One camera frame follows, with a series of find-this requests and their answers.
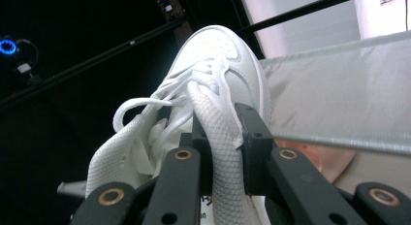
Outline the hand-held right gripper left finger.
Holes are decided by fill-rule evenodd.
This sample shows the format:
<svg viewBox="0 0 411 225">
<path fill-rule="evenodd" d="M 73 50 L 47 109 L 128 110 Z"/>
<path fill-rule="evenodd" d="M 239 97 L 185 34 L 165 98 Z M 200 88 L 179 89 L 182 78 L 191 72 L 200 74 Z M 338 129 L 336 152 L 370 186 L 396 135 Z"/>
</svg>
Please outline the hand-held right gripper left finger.
<svg viewBox="0 0 411 225">
<path fill-rule="evenodd" d="M 211 184 L 211 150 L 194 115 L 192 131 L 166 156 L 143 225 L 213 225 Z"/>
</svg>

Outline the black metal bar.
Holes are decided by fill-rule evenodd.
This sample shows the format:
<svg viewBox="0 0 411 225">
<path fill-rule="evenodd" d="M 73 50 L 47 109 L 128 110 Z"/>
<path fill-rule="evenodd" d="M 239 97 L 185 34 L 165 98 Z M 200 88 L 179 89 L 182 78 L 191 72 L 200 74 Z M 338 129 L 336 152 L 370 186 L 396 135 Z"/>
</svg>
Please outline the black metal bar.
<svg viewBox="0 0 411 225">
<path fill-rule="evenodd" d="M 345 3 L 347 1 L 350 0 L 317 0 L 278 16 L 273 16 L 257 23 L 245 26 L 239 29 L 237 32 L 239 34 L 253 33 L 298 17 L 307 16 L 309 14 L 319 12 L 321 10 L 333 7 L 341 3 Z"/>
</svg>

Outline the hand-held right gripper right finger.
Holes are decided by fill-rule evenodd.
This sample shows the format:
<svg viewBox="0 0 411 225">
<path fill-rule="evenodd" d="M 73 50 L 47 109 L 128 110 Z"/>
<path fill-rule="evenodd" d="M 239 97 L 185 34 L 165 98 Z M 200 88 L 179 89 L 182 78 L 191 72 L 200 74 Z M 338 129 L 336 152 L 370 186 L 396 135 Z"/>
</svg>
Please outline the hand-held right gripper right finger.
<svg viewBox="0 0 411 225">
<path fill-rule="evenodd" d="M 256 110 L 235 104 L 245 192 L 284 207 L 294 225 L 365 225 L 365 221 L 300 151 L 279 147 Z"/>
</svg>

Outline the white printed board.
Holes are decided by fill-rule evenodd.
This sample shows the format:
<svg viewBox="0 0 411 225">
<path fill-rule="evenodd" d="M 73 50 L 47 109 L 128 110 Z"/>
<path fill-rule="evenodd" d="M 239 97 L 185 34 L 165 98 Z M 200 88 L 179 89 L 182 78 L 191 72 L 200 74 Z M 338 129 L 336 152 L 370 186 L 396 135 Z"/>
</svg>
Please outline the white printed board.
<svg viewBox="0 0 411 225">
<path fill-rule="evenodd" d="M 362 39 L 411 30 L 411 0 L 354 2 Z"/>
</svg>

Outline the white sneaker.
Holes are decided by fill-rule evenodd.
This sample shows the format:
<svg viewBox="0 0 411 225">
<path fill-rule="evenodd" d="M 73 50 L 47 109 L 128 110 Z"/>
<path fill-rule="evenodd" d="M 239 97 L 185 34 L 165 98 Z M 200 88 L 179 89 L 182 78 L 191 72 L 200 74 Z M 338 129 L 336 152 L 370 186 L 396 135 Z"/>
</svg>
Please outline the white sneaker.
<svg viewBox="0 0 411 225">
<path fill-rule="evenodd" d="M 244 190 L 237 103 L 270 122 L 268 82 L 255 54 L 230 29 L 204 27 L 182 46 L 150 97 L 130 99 L 117 109 L 114 135 L 89 164 L 86 191 L 111 181 L 138 188 L 157 177 L 167 153 L 198 118 L 214 162 L 212 202 L 202 207 L 207 214 L 202 225 L 269 225 L 263 197 Z"/>
</svg>

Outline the pink slipper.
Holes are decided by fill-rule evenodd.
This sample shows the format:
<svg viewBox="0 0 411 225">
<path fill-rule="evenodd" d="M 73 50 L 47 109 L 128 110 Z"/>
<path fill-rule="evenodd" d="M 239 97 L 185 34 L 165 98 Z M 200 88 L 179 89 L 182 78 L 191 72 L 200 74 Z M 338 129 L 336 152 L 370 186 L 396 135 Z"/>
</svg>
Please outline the pink slipper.
<svg viewBox="0 0 411 225">
<path fill-rule="evenodd" d="M 317 170 L 330 182 L 335 182 L 354 159 L 350 149 L 276 140 L 279 147 L 294 148 L 302 152 Z"/>
</svg>

